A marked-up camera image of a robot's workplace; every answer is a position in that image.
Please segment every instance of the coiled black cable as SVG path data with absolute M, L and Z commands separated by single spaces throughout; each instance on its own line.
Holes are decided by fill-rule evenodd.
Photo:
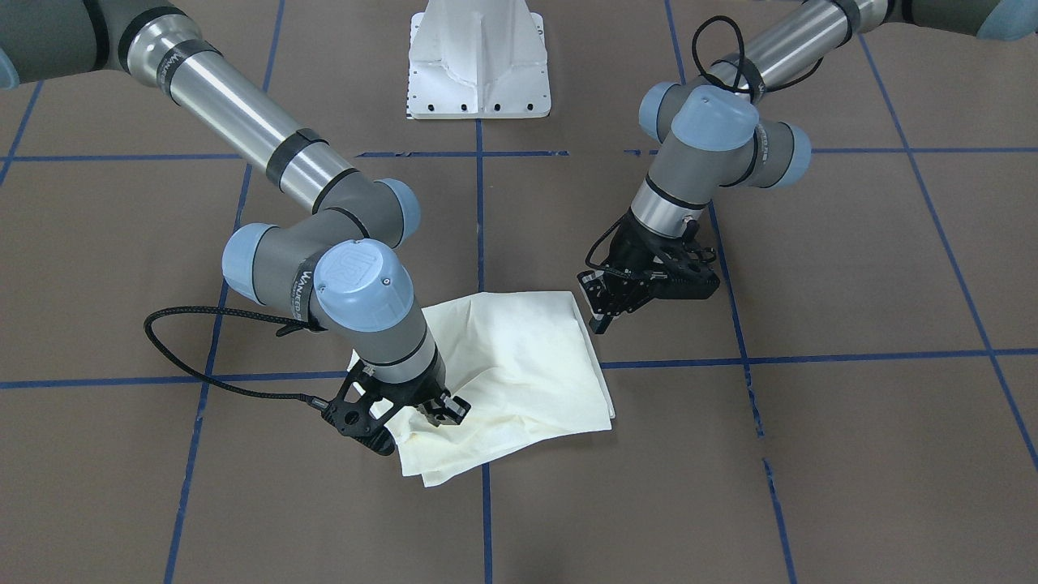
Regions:
M 706 69 L 706 67 L 703 66 L 703 62 L 700 60 L 700 49 L 699 49 L 700 35 L 703 34 L 703 31 L 706 30 L 710 25 L 712 25 L 714 23 L 718 23 L 718 22 L 722 22 L 722 23 L 729 25 L 730 27 L 732 27 L 732 30 L 735 32 L 735 40 L 736 40 L 736 44 L 738 46 L 739 61 L 736 64 L 735 80 L 732 82 L 732 85 L 728 85 L 725 82 L 722 82 L 720 79 L 718 79 L 716 76 L 711 75 Z M 788 89 L 789 87 L 792 87 L 793 85 L 796 85 L 797 83 L 799 83 L 799 82 L 803 81 L 804 79 L 811 77 L 812 75 L 815 74 L 816 71 L 818 71 L 818 67 L 822 65 L 822 60 L 823 59 L 818 59 L 818 61 L 815 62 L 815 65 L 812 66 L 811 69 L 808 71 L 808 73 L 801 75 L 800 77 L 794 79 L 793 81 L 790 81 L 788 83 L 783 83 L 783 84 L 776 85 L 774 87 L 767 87 L 766 88 L 767 92 L 773 93 L 775 91 L 781 91 L 783 89 Z M 748 88 L 747 89 L 742 89 L 742 88 L 739 87 L 739 81 L 743 77 L 745 77 L 743 75 L 743 73 L 742 73 L 742 69 L 743 69 L 743 67 L 746 64 L 746 44 L 745 44 L 745 40 L 743 39 L 743 36 L 742 36 L 742 29 L 739 28 L 738 23 L 736 23 L 730 17 L 726 17 L 723 15 L 718 15 L 716 17 L 708 19 L 706 22 L 704 22 L 702 25 L 700 25 L 700 27 L 698 29 L 695 29 L 695 33 L 692 34 L 692 62 L 695 63 L 695 69 L 699 72 L 699 74 L 704 79 L 706 79 L 707 82 L 709 82 L 711 85 L 713 85 L 715 87 L 720 87 L 721 89 L 725 89 L 726 91 L 732 91 L 734 93 L 750 93 L 750 92 L 753 92 L 752 89 L 748 89 Z
M 147 340 L 151 341 L 153 345 L 155 345 L 155 349 L 158 350 L 163 357 L 168 359 L 170 363 L 180 368 L 181 371 L 184 371 L 185 373 L 191 376 L 192 378 L 200 382 L 206 382 L 211 386 L 220 388 L 221 390 L 227 390 L 228 392 L 233 392 L 246 397 L 256 397 L 262 399 L 295 399 L 315 408 L 317 408 L 317 406 L 313 404 L 313 400 L 319 400 L 319 402 L 324 402 L 324 400 L 321 400 L 316 396 L 301 394 L 301 393 L 281 394 L 281 393 L 268 393 L 268 392 L 253 392 L 251 390 L 239 388 L 238 386 L 231 386 L 230 384 L 225 384 L 217 380 L 216 378 L 213 378 L 212 376 L 207 376 L 206 373 L 202 373 L 192 368 L 190 365 L 181 361 L 180 358 L 173 355 L 173 353 L 169 351 L 169 349 L 166 347 L 166 345 L 163 344 L 162 341 L 159 340 L 159 338 L 155 335 L 155 331 L 153 328 L 155 322 L 159 321 L 160 318 L 177 314 L 210 314 L 210 315 L 220 315 L 220 316 L 233 316 L 237 318 L 247 318 L 250 321 L 258 321 L 262 323 L 281 325 L 282 328 L 277 332 L 278 337 L 283 337 L 284 335 L 294 333 L 296 331 L 302 331 L 304 329 L 313 332 L 324 331 L 317 325 L 306 323 L 303 321 L 295 321 L 291 318 L 283 318 L 280 316 L 254 313 L 251 311 L 242 311 L 238 309 L 227 309 L 223 307 L 172 307 L 168 309 L 163 309 L 161 311 L 156 311 L 149 314 L 147 318 L 144 319 L 144 335 L 146 335 Z

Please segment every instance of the wrinkled fabric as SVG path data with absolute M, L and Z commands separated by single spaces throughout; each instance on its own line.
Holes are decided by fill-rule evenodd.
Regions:
M 424 313 L 447 389 L 472 409 L 459 426 L 433 427 L 413 408 L 389 420 L 404 476 L 435 486 L 543 440 L 611 428 L 612 401 L 569 291 L 480 294 Z

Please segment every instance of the blue tape line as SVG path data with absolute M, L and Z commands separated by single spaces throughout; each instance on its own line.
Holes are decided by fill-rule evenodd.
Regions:
M 848 363 L 855 361 L 910 361 L 924 359 L 955 359 L 987 357 L 983 350 L 961 352 L 909 352 L 899 354 L 851 354 L 800 357 L 752 357 L 750 365 L 785 365 L 791 363 Z
M 775 525 L 778 527 L 778 539 L 782 540 L 782 554 L 786 558 L 786 575 L 789 584 L 796 584 L 796 567 L 793 565 L 793 552 L 789 547 L 789 535 L 786 532 L 786 519 L 782 515 L 782 503 L 778 502 L 778 492 L 775 491 L 774 472 L 767 458 L 764 461 L 764 474 L 768 478 L 768 491 L 771 493 L 771 508 L 775 512 Z
M 903 147 L 815 147 L 812 154 L 902 154 Z
M 364 151 L 356 158 L 472 158 L 474 151 Z
M 995 350 L 999 357 L 1038 356 L 1038 347 Z M 959 352 L 913 352 L 898 354 L 849 354 L 789 357 L 752 357 L 750 365 L 789 365 L 797 363 L 848 363 L 869 361 L 911 361 L 927 359 L 968 359 L 983 358 L 984 350 Z M 739 358 L 671 360 L 671 361 L 613 361 L 599 364 L 602 369 L 666 369 L 693 367 L 726 367 L 742 365 Z M 214 376 L 221 382 L 237 384 L 242 382 L 291 382 L 304 380 L 335 380 L 346 377 L 347 371 L 290 371 L 278 373 L 235 373 Z M 167 378 L 99 378 L 80 380 L 30 380 L 24 382 L 0 382 L 0 390 L 29 390 L 54 388 L 91 388 L 118 386 L 162 386 L 195 384 L 197 380 L 189 376 Z
M 908 138 L 905 135 L 904 129 L 901 127 L 901 120 L 898 118 L 897 112 L 894 110 L 894 102 L 891 101 L 891 95 L 886 91 L 886 86 L 883 84 L 882 76 L 879 74 L 879 67 L 876 66 L 876 61 L 872 57 L 872 51 L 869 50 L 869 45 L 865 41 L 865 36 L 858 35 L 858 40 L 862 43 L 862 48 L 865 50 L 865 57 L 869 61 L 869 66 L 872 68 L 872 74 L 876 78 L 876 83 L 879 85 L 879 91 L 883 94 L 883 101 L 886 103 L 886 109 L 891 112 L 891 118 L 894 119 L 894 127 L 898 130 L 898 135 L 901 136 L 901 142 L 904 144 L 905 149 L 908 154 L 908 161 L 911 163 L 912 171 L 916 173 L 916 179 L 919 182 L 920 190 L 923 192 L 923 198 L 926 201 L 926 207 L 930 212 L 930 218 L 933 220 L 933 225 L 937 229 L 937 234 L 940 238 L 940 243 L 945 247 L 945 252 L 948 254 L 948 260 L 952 265 L 952 270 L 955 272 L 955 278 L 959 282 L 959 287 L 962 289 L 962 296 L 965 297 L 966 305 L 969 307 L 969 314 L 973 315 L 974 324 L 977 326 L 977 332 L 980 334 L 981 341 L 984 343 L 984 350 L 987 352 L 988 359 L 991 362 L 991 367 L 994 369 L 994 374 L 999 379 L 999 385 L 1002 387 L 1002 393 L 1006 396 L 1006 402 L 1009 405 L 1009 409 L 1013 414 L 1013 419 L 1016 422 L 1016 427 L 1020 433 L 1020 438 L 1023 439 L 1023 444 L 1028 449 L 1028 453 L 1031 455 L 1031 463 L 1035 470 L 1038 471 L 1038 451 L 1035 450 L 1034 442 L 1031 440 L 1031 435 L 1028 433 L 1028 427 L 1023 423 L 1023 418 L 1020 416 L 1019 409 L 1016 407 L 1016 399 L 1013 398 L 1013 392 L 1009 389 L 1009 384 L 1006 383 L 1006 378 L 1002 372 L 1002 366 L 999 364 L 999 359 L 995 356 L 994 349 L 991 346 L 991 340 L 987 336 L 987 331 L 984 329 L 984 324 L 981 322 L 980 312 L 977 310 L 977 305 L 974 303 L 973 296 L 969 294 L 969 287 L 966 285 L 965 277 L 962 275 L 962 270 L 959 269 L 959 262 L 955 258 L 955 252 L 952 250 L 951 242 L 948 240 L 948 234 L 945 232 L 945 227 L 940 223 L 940 217 L 937 215 L 937 208 L 933 204 L 933 199 L 930 197 L 930 191 L 926 187 L 926 180 L 923 179 L 923 173 L 919 169 L 919 163 L 916 161 L 916 155 L 908 145 Z
M 490 463 L 484 463 L 483 471 L 483 581 L 494 582 L 494 546 L 491 529 L 490 508 Z
M 220 287 L 220 307 L 227 302 L 226 282 Z M 216 315 L 213 324 L 213 340 L 210 343 L 209 357 L 206 360 L 206 374 L 212 376 L 216 363 L 216 350 L 220 340 L 220 328 L 223 316 Z M 188 448 L 188 462 L 184 469 L 184 483 L 181 484 L 181 500 L 176 506 L 176 521 L 173 523 L 173 536 L 169 544 L 169 556 L 166 558 L 166 574 L 163 582 L 172 584 L 173 571 L 176 567 L 176 555 L 181 549 L 181 535 L 184 533 L 184 519 L 188 512 L 188 498 L 191 495 L 191 479 L 194 477 L 195 460 L 198 457 L 198 441 L 201 439 L 201 426 L 206 416 L 206 406 L 209 404 L 209 384 L 201 385 L 198 393 L 198 408 L 195 411 L 194 427 L 191 430 L 191 446 Z
M 239 160 L 237 154 L 98 154 L 69 156 L 16 156 L 15 162 L 127 162 L 143 160 Z
M 678 41 L 678 30 L 674 26 L 674 10 L 671 9 L 671 0 L 663 0 L 663 7 L 666 8 L 666 24 L 671 27 L 671 44 L 674 45 L 674 58 L 678 61 L 678 75 L 681 77 L 681 84 L 685 84 L 685 61 L 681 59 L 681 44 Z
M 490 151 L 481 151 L 481 156 L 486 156 L 489 158 L 522 158 L 522 157 L 545 157 L 545 156 L 569 156 L 570 150 L 568 149 L 495 149 Z
M 475 237 L 476 237 L 476 289 L 486 289 L 486 247 L 484 239 L 483 206 L 483 120 L 475 120 Z
M 274 61 L 277 59 L 277 46 L 281 38 L 281 21 L 284 19 L 284 0 L 278 0 L 277 16 L 274 17 L 274 33 L 270 39 L 270 52 L 267 54 L 267 71 L 263 75 L 263 90 L 270 89 L 270 78 L 274 75 Z
M 292 371 L 282 373 L 237 373 L 230 376 L 213 376 L 227 384 L 242 382 L 293 382 L 303 380 L 335 380 L 343 379 L 346 371 Z M 197 384 L 198 380 L 190 376 L 172 376 L 165 378 L 99 378 L 82 380 L 30 380 L 25 382 L 0 382 L 2 390 L 33 390 L 57 388 L 106 388 L 120 386 L 176 386 Z
M 742 365 L 741 359 L 693 359 L 674 361 L 613 361 L 600 363 L 602 369 L 666 369 L 678 367 L 721 367 Z
M 242 176 L 242 189 L 238 194 L 238 207 L 235 212 L 235 225 L 231 232 L 241 226 L 242 211 L 245 208 L 245 200 L 248 197 L 249 184 L 252 178 L 252 165 L 245 165 L 245 172 Z M 227 282 L 220 285 L 220 300 L 216 306 L 223 308 L 227 305 Z M 216 365 L 216 352 L 220 345 L 220 331 L 223 327 L 223 315 L 216 315 L 213 322 L 213 339 L 210 343 L 209 357 L 206 360 L 206 376 L 213 376 L 213 368 Z M 184 471 L 184 484 L 181 486 L 181 501 L 176 508 L 176 522 L 173 524 L 173 536 L 169 543 L 169 556 L 166 559 L 166 577 L 164 584 L 172 584 L 173 572 L 176 568 L 176 555 L 181 549 L 181 534 L 184 531 L 184 518 L 187 516 L 188 498 L 191 494 L 191 479 L 194 477 L 194 464 L 198 455 L 198 441 L 201 438 L 201 426 L 204 421 L 206 405 L 209 401 L 209 384 L 202 384 L 201 392 L 198 395 L 198 410 L 195 413 L 194 429 L 191 435 L 191 447 L 188 450 L 187 468 Z
M 1002 154 L 1038 151 L 1038 147 L 1005 146 L 1005 147 L 909 147 L 910 151 L 921 154 Z
M 739 344 L 739 360 L 742 363 L 742 376 L 746 381 L 746 394 L 749 396 L 749 408 L 754 413 L 754 423 L 757 425 L 757 438 L 764 438 L 764 422 L 761 420 L 761 411 L 757 408 L 757 394 L 754 392 L 754 376 L 749 370 L 746 340 L 742 335 L 739 307 L 735 302 L 735 285 L 732 283 L 732 276 L 728 271 L 728 260 L 725 258 L 725 244 L 721 242 L 720 225 L 717 223 L 717 213 L 714 211 L 712 200 L 708 210 L 710 212 L 710 224 L 713 225 L 714 237 L 717 239 L 717 262 L 720 265 L 721 275 L 725 277 L 725 282 L 728 285 L 728 302 L 732 306 L 732 325 L 735 327 L 735 340 Z
M 567 149 L 517 149 L 517 150 L 444 150 L 444 151 L 365 151 L 356 158 L 524 158 L 545 156 L 569 156 Z
M 277 45 L 278 37 L 281 34 L 281 19 L 284 17 L 284 0 L 279 0 L 277 3 L 277 18 L 274 21 L 274 32 L 270 44 L 270 54 L 267 58 L 267 72 L 264 75 L 263 90 L 266 92 L 270 88 L 270 79 L 274 71 L 274 61 L 277 56 Z M 248 197 L 249 184 L 252 177 L 252 165 L 245 165 L 245 172 L 242 176 L 242 190 L 238 195 L 238 208 L 235 212 L 235 225 L 231 228 L 231 232 L 238 229 L 241 225 L 242 212 L 245 210 L 245 200 Z M 224 307 L 227 304 L 227 282 L 223 281 L 220 285 L 220 301 L 217 304 L 218 307 Z M 223 325 L 223 316 L 217 315 L 213 324 L 213 341 L 210 345 L 209 358 L 206 361 L 206 374 L 213 374 L 213 367 L 216 364 L 216 352 L 220 344 L 220 330 Z M 198 455 L 198 441 L 201 438 L 201 427 L 204 421 L 203 415 L 206 412 L 206 405 L 209 400 L 209 384 L 202 384 L 201 392 L 198 395 L 198 410 L 195 415 L 194 430 L 191 435 L 191 448 L 188 450 L 188 463 L 187 468 L 184 472 L 184 484 L 181 488 L 181 501 L 180 506 L 176 509 L 176 523 L 173 525 L 173 536 L 169 544 L 169 557 L 166 560 L 166 574 L 164 579 L 164 584 L 172 584 L 173 573 L 176 568 L 176 554 L 180 552 L 181 548 L 181 534 L 184 531 L 184 519 L 187 516 L 188 498 L 191 494 L 191 479 L 194 476 L 194 464 L 195 458 Z
M 1034 350 L 995 350 L 994 355 L 999 357 L 1019 357 L 1038 355 L 1038 349 Z
M 25 106 L 25 113 L 22 114 L 22 121 L 18 124 L 18 131 L 15 132 L 15 139 L 10 142 L 7 158 L 4 160 L 3 166 L 0 166 L 0 186 L 3 186 L 3 182 L 7 177 L 7 171 L 10 170 L 15 154 L 18 151 L 19 144 L 22 143 L 22 136 L 25 135 L 25 128 L 29 124 L 29 118 L 32 117 L 32 110 L 35 109 L 36 100 L 39 99 L 39 92 L 43 90 L 44 82 L 37 81 L 36 87 L 32 90 L 32 95 L 29 96 L 29 103 Z

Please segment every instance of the gray joint housing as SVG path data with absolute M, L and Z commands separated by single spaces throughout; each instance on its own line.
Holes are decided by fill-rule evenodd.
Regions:
M 141 20 L 164 13 L 181 12 L 164 0 L 0 2 L 0 51 L 22 83 L 122 69 L 120 54 Z
M 672 131 L 631 202 L 632 213 L 647 228 L 680 237 L 717 188 L 781 187 L 807 171 L 811 142 L 802 130 L 762 121 L 756 107 L 711 85 L 688 91 L 674 86 L 663 103 L 680 96 L 686 98 L 684 104 L 668 115 Z
M 890 0 L 886 22 L 1017 40 L 1038 29 L 1038 0 Z
M 362 239 L 336 207 L 288 228 L 245 225 L 224 249 L 223 271 L 241 295 L 346 338 L 382 382 L 409 382 L 436 355 L 395 253 Z

